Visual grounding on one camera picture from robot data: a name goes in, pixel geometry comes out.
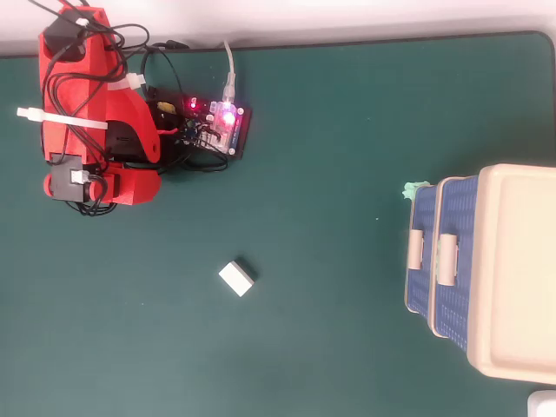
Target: green small object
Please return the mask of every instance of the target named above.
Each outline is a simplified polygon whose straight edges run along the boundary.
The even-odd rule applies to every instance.
[[[417,192],[418,187],[422,187],[423,185],[431,185],[429,181],[423,182],[406,182],[406,185],[403,187],[403,198],[408,198],[409,200],[415,200],[415,193]]]

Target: white cable tie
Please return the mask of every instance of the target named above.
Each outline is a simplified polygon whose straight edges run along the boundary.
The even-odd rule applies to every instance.
[[[55,115],[53,113],[47,113],[42,109],[35,109],[29,107],[28,109],[17,108],[17,115],[20,117],[27,117],[32,122],[55,122],[62,124],[71,124],[73,126],[81,126],[83,128],[93,128],[93,129],[103,129],[108,128],[106,122],[98,122],[97,120],[82,119],[81,117],[70,117]]]
[[[108,90],[114,89],[139,89],[141,84],[145,84],[145,76],[143,74],[136,74],[130,72],[120,81],[108,83]]]
[[[77,23],[79,26],[85,27],[85,26],[87,26],[87,25],[89,24],[89,19],[86,19],[85,17],[79,17],[79,18],[76,20],[76,23]]]

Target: electronic component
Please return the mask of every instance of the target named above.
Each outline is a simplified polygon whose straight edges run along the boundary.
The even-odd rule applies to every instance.
[[[239,104],[226,104],[204,97],[180,95],[149,87],[149,107],[157,129],[172,130],[184,119],[205,122],[198,148],[220,151],[230,159],[242,159],[247,141],[251,109]]]
[[[63,49],[66,49],[59,60],[61,62],[76,63],[85,58],[85,42],[84,38],[87,30],[83,27],[83,18],[92,17],[89,11],[63,10],[60,13],[62,17],[57,18],[53,24],[44,30],[44,43],[50,54],[54,56]]]

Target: black connector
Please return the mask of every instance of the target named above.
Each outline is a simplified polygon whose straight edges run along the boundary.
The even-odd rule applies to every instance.
[[[92,17],[91,12],[82,12],[87,17]],[[77,22],[78,19],[83,18],[82,15],[74,10],[66,10],[62,14],[65,19],[71,22]],[[46,30],[44,30],[44,42],[50,54],[54,56],[60,50],[63,50],[68,45],[76,43],[76,40],[83,38],[82,43],[76,43],[74,46],[66,50],[59,58],[59,62],[76,63],[85,58],[87,53],[84,45],[84,38],[87,35],[87,30],[79,25],[74,25],[65,20],[64,18],[57,18]]]
[[[189,46],[185,43],[173,41],[169,39],[166,42],[157,42],[153,43],[152,46],[156,46],[157,48],[164,48],[166,50],[188,50]]]

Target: white cable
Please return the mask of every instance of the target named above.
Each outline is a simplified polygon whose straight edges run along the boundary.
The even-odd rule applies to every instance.
[[[228,41],[224,41],[224,48],[226,48],[226,53],[228,54],[229,61],[229,72],[235,74],[234,71],[234,56],[232,55],[232,50],[229,48]]]
[[[84,128],[103,129],[103,130],[106,130],[108,128],[108,124],[106,122],[99,122],[97,120],[90,120],[90,119],[82,119],[81,117],[56,115],[54,113],[47,113],[42,109],[35,109],[33,107],[29,107],[28,109],[22,109],[18,107],[17,115],[20,117],[27,117],[32,122],[44,122],[46,120],[49,122],[71,124],[73,126],[82,126]]]
[[[136,74],[135,72],[129,72],[120,81],[114,81],[113,83],[108,83],[108,90],[115,89],[140,89],[141,84],[145,84],[145,76],[143,74]]]
[[[224,93],[222,94],[222,101],[231,104],[234,102],[235,98],[234,56],[232,55],[232,50],[229,48],[228,41],[224,41],[224,48],[226,48],[226,53],[228,54],[229,73],[226,86],[224,87]]]

